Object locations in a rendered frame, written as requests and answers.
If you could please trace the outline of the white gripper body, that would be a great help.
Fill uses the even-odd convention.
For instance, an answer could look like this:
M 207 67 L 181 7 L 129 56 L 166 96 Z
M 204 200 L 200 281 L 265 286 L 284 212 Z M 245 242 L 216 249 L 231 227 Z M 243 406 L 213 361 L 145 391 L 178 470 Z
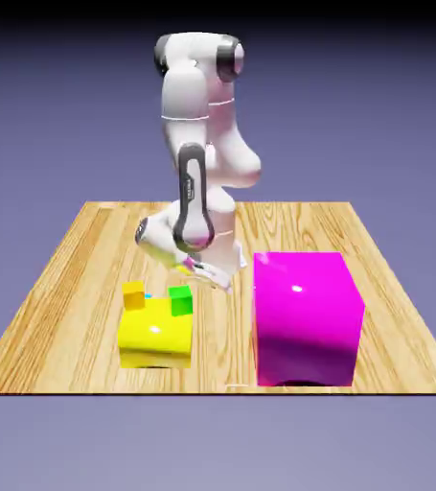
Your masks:
M 206 263 L 194 262 L 193 275 L 213 288 L 219 288 L 226 293 L 232 291 L 232 278 L 222 269 Z

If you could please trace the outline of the small green cube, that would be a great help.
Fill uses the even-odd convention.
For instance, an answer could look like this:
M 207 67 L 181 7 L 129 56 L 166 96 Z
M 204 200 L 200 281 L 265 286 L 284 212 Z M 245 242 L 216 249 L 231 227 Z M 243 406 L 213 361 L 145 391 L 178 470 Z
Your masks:
M 193 295 L 188 285 L 169 287 L 169 297 L 172 316 L 186 316 L 193 313 Z

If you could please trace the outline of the small orange cube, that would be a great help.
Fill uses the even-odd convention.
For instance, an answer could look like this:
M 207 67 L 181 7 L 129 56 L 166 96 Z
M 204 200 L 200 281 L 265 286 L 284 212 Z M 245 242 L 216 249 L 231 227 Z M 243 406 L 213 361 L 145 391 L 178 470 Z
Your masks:
M 146 294 L 142 281 L 125 282 L 122 285 L 124 308 L 127 311 L 145 308 Z

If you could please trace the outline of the large yellow box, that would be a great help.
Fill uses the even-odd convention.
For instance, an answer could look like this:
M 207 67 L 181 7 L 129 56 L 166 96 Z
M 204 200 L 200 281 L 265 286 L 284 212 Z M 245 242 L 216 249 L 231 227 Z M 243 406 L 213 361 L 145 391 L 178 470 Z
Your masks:
M 117 344 L 121 368 L 191 366 L 193 300 L 145 298 L 139 309 L 124 309 Z

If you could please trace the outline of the large magenta box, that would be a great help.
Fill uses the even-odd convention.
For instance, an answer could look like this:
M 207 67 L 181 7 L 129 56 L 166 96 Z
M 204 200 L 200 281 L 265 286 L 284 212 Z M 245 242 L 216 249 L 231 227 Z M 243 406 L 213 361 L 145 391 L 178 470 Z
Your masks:
M 256 252 L 253 341 L 260 386 L 350 386 L 364 301 L 339 252 Z

